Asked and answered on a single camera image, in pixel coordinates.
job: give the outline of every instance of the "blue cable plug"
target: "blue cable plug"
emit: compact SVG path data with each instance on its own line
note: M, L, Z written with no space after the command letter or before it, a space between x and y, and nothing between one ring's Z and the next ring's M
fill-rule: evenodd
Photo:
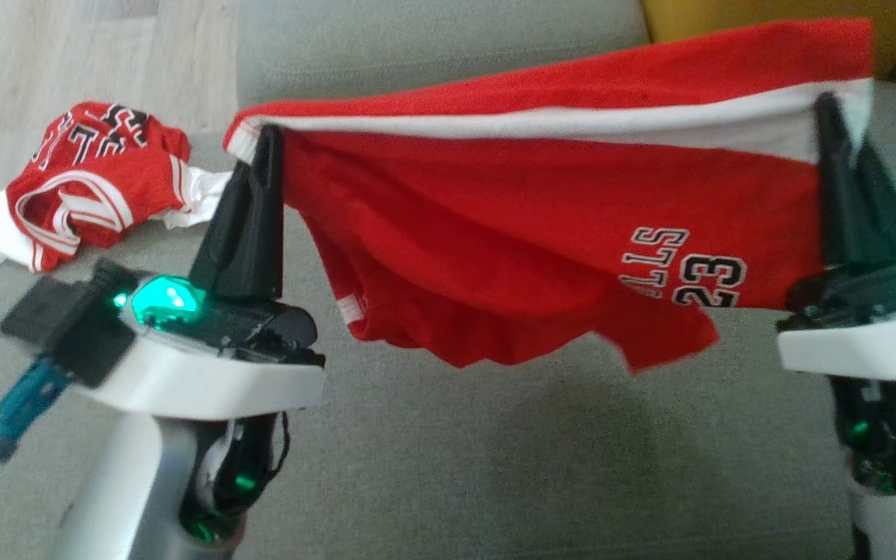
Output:
M0 401L0 462L10 460L21 437L54 402L71 380L42 355L30 364Z

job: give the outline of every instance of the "clothing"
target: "clothing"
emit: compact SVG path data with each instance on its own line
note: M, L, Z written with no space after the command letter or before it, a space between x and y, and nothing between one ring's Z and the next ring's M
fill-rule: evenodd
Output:
M781 22L355 100L264 103L349 329L465 366L595 331L633 369L822 269L811 105L870 110L868 22Z
M117 103L86 102L47 127L26 169L0 195L0 262L51 270L79 244L109 247L135 224L209 219L229 174L190 169L184 132Z

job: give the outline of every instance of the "white cloth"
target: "white cloth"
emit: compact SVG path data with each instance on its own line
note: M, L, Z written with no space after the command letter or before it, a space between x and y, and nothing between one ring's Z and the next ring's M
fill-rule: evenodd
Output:
M191 212L164 210L150 216L149 219L163 221L168 229L195 226L197 223L212 219L231 171L210 173L199 167L189 166L187 175L189 184L186 207L191 208ZM0 191L0 264L7 259L29 268L33 260L33 241L16 227L9 214L6 191Z

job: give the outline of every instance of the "gray sofa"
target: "gray sofa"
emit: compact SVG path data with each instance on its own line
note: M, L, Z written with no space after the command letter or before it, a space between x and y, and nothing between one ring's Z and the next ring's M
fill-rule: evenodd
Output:
M242 105L352 96L647 41L634 1L244 0ZM873 136L896 180L896 84ZM193 162L229 169L219 135ZM453 369L352 339L312 241L285 214L285 298L320 325L327 401L238 558L829 559L850 556L842 453L824 380L783 372L767 311L716 313L722 343L627 375L592 337L515 368ZM184 273L201 228L145 226L109 255ZM88 251L58 274L86 275ZM33 277L0 267L0 316ZM0 340L0 394L28 358ZM0 469L0 558L39 558L114 413L69 394Z

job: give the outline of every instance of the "yellow pillow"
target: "yellow pillow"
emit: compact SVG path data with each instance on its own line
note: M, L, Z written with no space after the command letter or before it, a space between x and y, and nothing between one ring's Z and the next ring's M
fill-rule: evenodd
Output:
M654 43L782 19L868 17L874 22L876 72L896 63L896 0L643 0Z

